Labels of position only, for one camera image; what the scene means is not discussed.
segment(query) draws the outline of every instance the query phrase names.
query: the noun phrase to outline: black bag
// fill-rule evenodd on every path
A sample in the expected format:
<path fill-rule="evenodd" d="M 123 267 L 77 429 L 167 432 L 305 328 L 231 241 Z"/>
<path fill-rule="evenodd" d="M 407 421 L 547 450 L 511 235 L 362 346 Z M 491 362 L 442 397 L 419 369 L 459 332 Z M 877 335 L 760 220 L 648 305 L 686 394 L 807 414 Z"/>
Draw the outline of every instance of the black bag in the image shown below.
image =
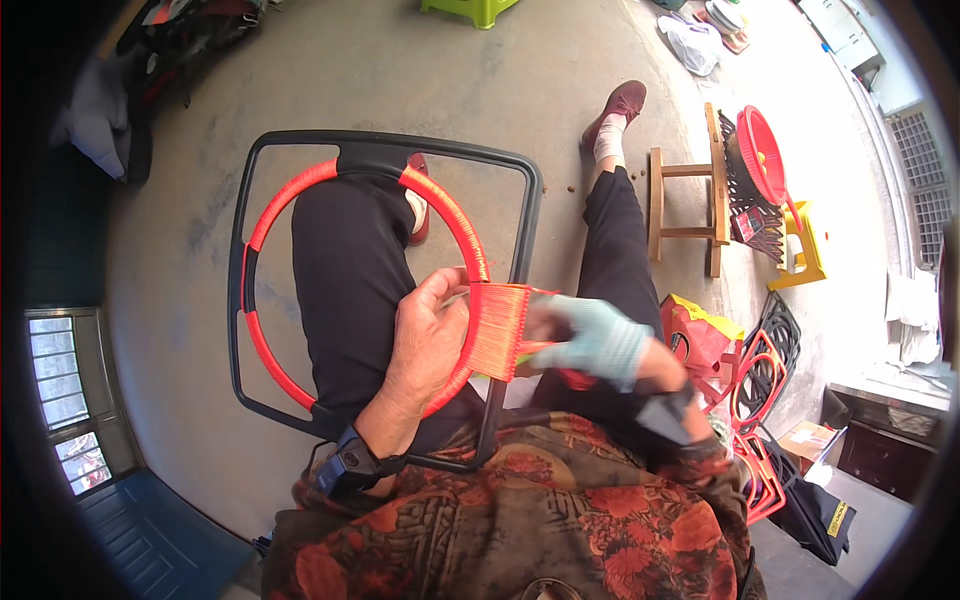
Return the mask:
<path fill-rule="evenodd" d="M 779 446 L 765 445 L 771 462 L 777 463 L 778 479 L 786 496 L 786 505 L 768 518 L 821 561 L 836 566 L 840 551 L 850 552 L 847 534 L 856 509 L 820 486 L 804 481 Z"/>

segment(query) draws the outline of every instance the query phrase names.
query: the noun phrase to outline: blue door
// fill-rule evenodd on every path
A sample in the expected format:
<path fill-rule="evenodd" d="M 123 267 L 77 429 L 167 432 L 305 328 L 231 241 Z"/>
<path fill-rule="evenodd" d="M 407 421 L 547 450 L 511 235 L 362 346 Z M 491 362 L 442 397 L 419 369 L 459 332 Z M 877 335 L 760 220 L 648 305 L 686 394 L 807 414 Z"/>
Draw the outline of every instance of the blue door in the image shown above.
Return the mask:
<path fill-rule="evenodd" d="M 80 502 L 120 577 L 140 598 L 217 598 L 252 547 L 144 469 Z"/>

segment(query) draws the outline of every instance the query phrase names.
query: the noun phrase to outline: cardboard box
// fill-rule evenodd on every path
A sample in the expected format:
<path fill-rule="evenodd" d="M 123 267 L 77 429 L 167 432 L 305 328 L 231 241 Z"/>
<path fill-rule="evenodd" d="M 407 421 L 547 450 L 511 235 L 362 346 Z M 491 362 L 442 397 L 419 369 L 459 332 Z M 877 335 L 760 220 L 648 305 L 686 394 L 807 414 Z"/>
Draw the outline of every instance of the cardboard box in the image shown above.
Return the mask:
<path fill-rule="evenodd" d="M 777 444 L 804 476 L 811 466 L 826 458 L 845 431 L 846 427 L 837 431 L 802 420 L 777 440 Z"/>

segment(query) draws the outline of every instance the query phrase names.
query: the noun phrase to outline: white sock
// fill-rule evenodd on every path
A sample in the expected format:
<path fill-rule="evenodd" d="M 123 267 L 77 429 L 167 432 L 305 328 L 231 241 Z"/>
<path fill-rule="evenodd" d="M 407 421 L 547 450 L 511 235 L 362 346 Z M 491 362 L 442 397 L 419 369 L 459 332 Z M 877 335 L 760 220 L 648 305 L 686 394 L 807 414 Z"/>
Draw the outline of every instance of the white sock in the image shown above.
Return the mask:
<path fill-rule="evenodd" d="M 416 233 L 420 231 L 421 227 L 423 227 L 423 220 L 426 218 L 426 210 L 427 210 L 426 200 L 421 198 L 420 194 L 413 191 L 412 189 L 408 189 L 404 194 L 404 197 L 406 197 L 407 202 L 410 203 L 410 208 L 413 209 L 414 217 L 416 219 L 414 221 L 414 228 L 410 232 Z"/>
<path fill-rule="evenodd" d="M 593 145 L 593 159 L 600 162 L 607 156 L 623 158 L 623 130 L 627 129 L 627 117 L 622 114 L 608 114 L 600 124 L 597 141 Z"/>

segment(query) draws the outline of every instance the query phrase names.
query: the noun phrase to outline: green plastic stool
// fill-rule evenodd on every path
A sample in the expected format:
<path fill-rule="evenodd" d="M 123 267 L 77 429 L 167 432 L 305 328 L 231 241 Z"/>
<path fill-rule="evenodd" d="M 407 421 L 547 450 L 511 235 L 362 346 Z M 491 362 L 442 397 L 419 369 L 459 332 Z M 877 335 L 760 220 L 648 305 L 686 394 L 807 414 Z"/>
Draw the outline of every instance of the green plastic stool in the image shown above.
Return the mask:
<path fill-rule="evenodd" d="M 420 0 L 420 12 L 440 9 L 461 14 L 473 19 L 473 27 L 489 29 L 493 27 L 493 20 L 498 14 L 517 2 L 518 0 Z"/>

